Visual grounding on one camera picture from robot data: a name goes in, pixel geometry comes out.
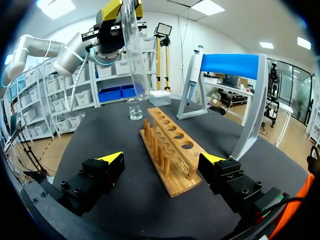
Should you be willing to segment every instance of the black tabletop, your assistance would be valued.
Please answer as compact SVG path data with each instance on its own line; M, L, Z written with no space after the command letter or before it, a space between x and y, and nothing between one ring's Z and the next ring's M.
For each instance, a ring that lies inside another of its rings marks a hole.
M227 158L243 127L212 111L178 120L179 103L173 99L171 105L160 108L205 151ZM147 109L152 107L148 101L142 103L144 117L150 119ZM189 110L197 107L188 106ZM63 154L53 184L59 188L60 181L76 175L88 158L123 151L125 170L112 191L82 216L85 220L106 231L130 236L214 240L231 233L240 216L220 195L212 193L205 180L183 194L169 196L140 136L142 128L143 120L130 120L126 102L88 111ZM276 187L294 196L307 177L297 163L261 137L240 162L248 176L262 181L264 192Z

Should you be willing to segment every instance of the table leg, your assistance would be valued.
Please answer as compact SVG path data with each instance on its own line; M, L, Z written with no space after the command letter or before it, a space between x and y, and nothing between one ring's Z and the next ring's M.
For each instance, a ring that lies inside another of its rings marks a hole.
M285 121L284 121L284 125L283 125L283 128L282 128L282 131L280 133L280 136L278 138L278 141L276 142L275 146L278 148L282 139L284 138L284 135L286 134L286 131L287 131L287 127L289 125L289 121L290 121L290 118L291 118L291 113L287 112L286 113L286 118L285 118Z
M251 105L251 100L252 100L252 96L248 96L248 99L246 101L246 107L245 107L244 115L243 115L243 118L242 118L242 123L241 123L242 126L245 126L245 124L246 124L247 117L248 117L248 114L249 114L250 105Z

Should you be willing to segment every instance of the white wall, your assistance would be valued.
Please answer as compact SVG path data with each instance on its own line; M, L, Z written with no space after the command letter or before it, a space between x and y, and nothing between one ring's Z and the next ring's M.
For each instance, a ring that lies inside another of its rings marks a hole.
M147 23L147 37L152 37L158 23L172 26L170 34L171 45L169 47L169 79L170 87L173 94L181 94L183 91L182 84L182 67L184 79L187 76L189 61L194 54L194 49L198 49L198 45L203 45L203 51L207 54L216 53L247 53L247 50L234 42L225 35L213 30L207 26L201 25L192 20L187 21L185 18L180 18L180 29L178 17L158 12L143 12L144 17L140 21ZM63 43L68 43L72 37L80 32L87 32L96 23L96 17L91 17L80 22L71 24L53 34L47 36L47 39L56 40ZM181 51L181 36L182 40L185 35L183 44L183 62ZM165 86L166 61L165 48L161 48L161 86Z

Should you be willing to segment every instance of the ceiling light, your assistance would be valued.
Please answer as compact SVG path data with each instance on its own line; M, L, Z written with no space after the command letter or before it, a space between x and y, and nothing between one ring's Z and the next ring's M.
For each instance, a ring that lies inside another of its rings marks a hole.
M305 49L308 49L308 50L311 49L311 42L309 42L308 40L305 40L301 37L298 37L298 45L305 48Z
M5 57L4 65L8 65L12 60L12 54Z
M265 48L265 49L274 49L274 46L272 43L268 43L268 42L260 42L261 47Z
M210 0L203 0L201 2L198 2L197 4L193 5L191 8L207 16L225 11L224 8L220 7L218 4Z
M42 12L55 20L75 10L76 6L71 0L56 0L42 9Z

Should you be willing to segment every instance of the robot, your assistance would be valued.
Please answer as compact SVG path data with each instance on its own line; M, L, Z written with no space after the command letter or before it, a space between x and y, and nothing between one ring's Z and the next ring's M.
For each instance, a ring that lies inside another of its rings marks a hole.
M14 48L11 62L2 73L2 86L8 86L12 80L23 73L28 56L56 57L53 66L58 74L65 77L71 77L77 68L87 61L104 68L110 67L125 49L124 29L120 14L124 2L111 0L97 13L96 24L91 31L83 34L77 33L67 45L27 34L21 36ZM133 5L136 19L140 20L143 17L141 0L134 0ZM147 25L142 22L138 23L137 27L141 30L147 28Z

